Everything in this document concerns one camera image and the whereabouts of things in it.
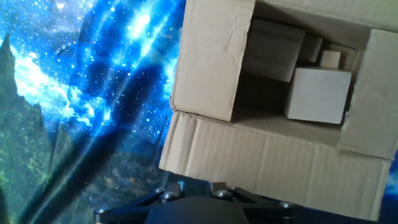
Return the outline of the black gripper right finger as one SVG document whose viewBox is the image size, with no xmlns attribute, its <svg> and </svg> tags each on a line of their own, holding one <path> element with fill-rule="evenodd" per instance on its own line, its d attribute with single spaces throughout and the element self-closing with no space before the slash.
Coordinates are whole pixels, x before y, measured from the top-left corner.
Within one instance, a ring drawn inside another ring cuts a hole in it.
<svg viewBox="0 0 398 224">
<path fill-rule="evenodd" d="M 295 204 L 263 197 L 225 182 L 210 183 L 210 197 L 231 202 L 243 211 L 249 223 L 295 223 Z"/>
</svg>

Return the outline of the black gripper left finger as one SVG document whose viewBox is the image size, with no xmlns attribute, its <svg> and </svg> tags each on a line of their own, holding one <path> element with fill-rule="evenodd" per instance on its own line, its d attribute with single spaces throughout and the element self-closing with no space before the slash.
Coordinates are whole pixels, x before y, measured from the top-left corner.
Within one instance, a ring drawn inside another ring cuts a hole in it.
<svg viewBox="0 0 398 224">
<path fill-rule="evenodd" d="M 183 182 L 168 183 L 119 208 L 102 206 L 94 211 L 94 223 L 145 223 L 159 205 L 183 198 Z"/>
</svg>

